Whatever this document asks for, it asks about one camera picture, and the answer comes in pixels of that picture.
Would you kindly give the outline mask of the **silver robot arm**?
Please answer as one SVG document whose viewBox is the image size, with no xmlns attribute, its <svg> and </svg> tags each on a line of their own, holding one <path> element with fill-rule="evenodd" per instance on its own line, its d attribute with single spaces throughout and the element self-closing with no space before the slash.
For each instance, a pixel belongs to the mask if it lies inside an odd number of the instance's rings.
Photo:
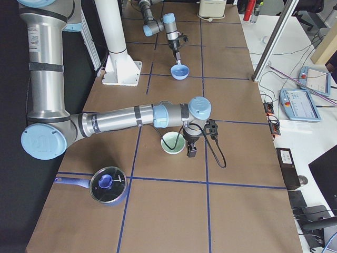
<svg viewBox="0 0 337 253">
<path fill-rule="evenodd" d="M 186 36 L 176 27 L 173 13 L 155 20 L 151 5 L 161 1 L 137 1 L 145 25 L 144 34 L 166 32 L 168 45 L 177 65 L 172 76 L 182 80 L 189 74 L 181 64 L 180 38 Z M 213 134 L 214 120 L 209 119 L 211 103 L 197 96 L 188 104 L 160 102 L 105 112 L 70 115 L 65 110 L 62 31 L 82 28 L 81 1 L 18 1 L 20 17 L 27 24 L 29 71 L 32 86 L 30 125 L 21 135 L 23 149 L 32 157 L 50 160 L 58 157 L 76 141 L 92 134 L 124 130 L 153 124 L 156 128 L 182 127 L 187 141 L 187 156 L 195 157 L 195 142 L 200 136 Z M 127 52 L 117 1 L 94 1 L 107 43 L 105 81 L 107 85 L 137 86 L 142 62 L 134 61 Z"/>
<path fill-rule="evenodd" d="M 161 19 L 156 19 L 151 11 L 153 5 L 161 2 L 152 0 L 137 1 L 137 6 L 143 16 L 143 31 L 147 37 L 165 31 L 169 48 L 173 52 L 176 63 L 181 64 L 180 40 L 184 37 L 184 34 L 177 29 L 175 15 L 168 13 L 163 15 Z"/>
</svg>

